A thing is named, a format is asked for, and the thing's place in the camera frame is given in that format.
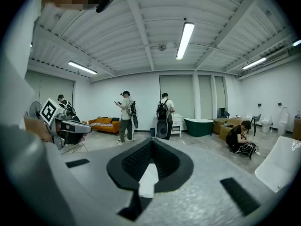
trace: fluorescent light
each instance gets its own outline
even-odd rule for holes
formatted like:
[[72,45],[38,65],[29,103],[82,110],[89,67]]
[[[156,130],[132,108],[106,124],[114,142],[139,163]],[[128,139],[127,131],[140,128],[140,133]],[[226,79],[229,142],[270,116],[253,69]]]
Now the fluorescent light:
[[73,62],[73,61],[70,61],[70,62],[68,63],[68,65],[74,66],[74,67],[76,67],[76,68],[78,68],[78,69],[87,71],[87,72],[92,73],[92,74],[97,74],[96,71],[90,70],[90,69],[88,69],[88,68],[86,68],[86,67],[84,67],[84,66],[82,66],[82,65],[79,65],[79,64]]
[[301,40],[296,41],[295,43],[293,43],[293,46],[297,46],[298,44],[301,43]]
[[193,23],[187,23],[187,22],[184,23],[184,29],[183,29],[183,33],[182,33],[182,37],[181,37],[181,43],[180,43],[178,54],[176,57],[177,60],[183,59],[185,50],[187,48],[188,42],[189,42],[190,37],[193,32],[193,29],[194,29]]
[[267,59],[266,58],[261,58],[261,59],[255,61],[255,62],[253,62],[253,63],[251,63],[249,65],[246,65],[245,67],[243,67],[243,70],[246,70],[246,69],[251,68],[251,67],[253,67],[253,66],[257,65],[257,64],[260,64],[261,62],[263,62],[265,60],[267,60]]

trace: man holding phone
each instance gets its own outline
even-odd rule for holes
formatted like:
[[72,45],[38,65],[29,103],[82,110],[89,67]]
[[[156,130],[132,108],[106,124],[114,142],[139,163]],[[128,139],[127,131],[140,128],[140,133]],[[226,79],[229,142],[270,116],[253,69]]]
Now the man holding phone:
[[118,145],[123,145],[125,143],[124,140],[124,134],[127,129],[127,141],[132,141],[133,137],[133,130],[132,130],[132,120],[131,120],[131,115],[127,112],[127,108],[129,104],[131,103],[130,100],[130,92],[127,90],[124,91],[123,93],[120,94],[123,96],[122,103],[120,102],[115,102],[117,106],[121,108],[121,122],[119,125],[119,136],[120,136],[120,141]]

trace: ceiling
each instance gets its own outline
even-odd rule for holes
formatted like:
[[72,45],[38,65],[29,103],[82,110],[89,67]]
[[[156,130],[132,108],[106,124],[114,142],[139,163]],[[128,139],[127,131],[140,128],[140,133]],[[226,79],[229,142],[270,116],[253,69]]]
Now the ceiling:
[[[183,59],[176,60],[184,18],[195,29]],[[55,68],[91,81],[162,70],[242,75],[246,63],[296,38],[273,0],[114,0],[100,14],[46,5],[29,69]],[[78,71],[70,60],[98,74]]]

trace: orange sofa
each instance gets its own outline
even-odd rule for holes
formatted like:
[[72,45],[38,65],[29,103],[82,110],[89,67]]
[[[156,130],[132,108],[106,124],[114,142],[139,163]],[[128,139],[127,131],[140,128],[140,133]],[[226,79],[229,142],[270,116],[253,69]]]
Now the orange sofa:
[[89,125],[92,126],[94,130],[106,131],[116,134],[119,132],[120,124],[120,122],[117,120],[119,120],[119,118],[98,117],[95,120],[90,120]]

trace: fan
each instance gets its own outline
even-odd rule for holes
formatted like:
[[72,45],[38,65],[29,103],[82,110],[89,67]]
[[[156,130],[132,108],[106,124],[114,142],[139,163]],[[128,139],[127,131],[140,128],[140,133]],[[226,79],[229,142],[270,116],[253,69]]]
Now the fan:
[[35,101],[30,106],[29,116],[35,119],[43,120],[42,117],[40,116],[41,110],[42,110],[42,105],[38,101]]

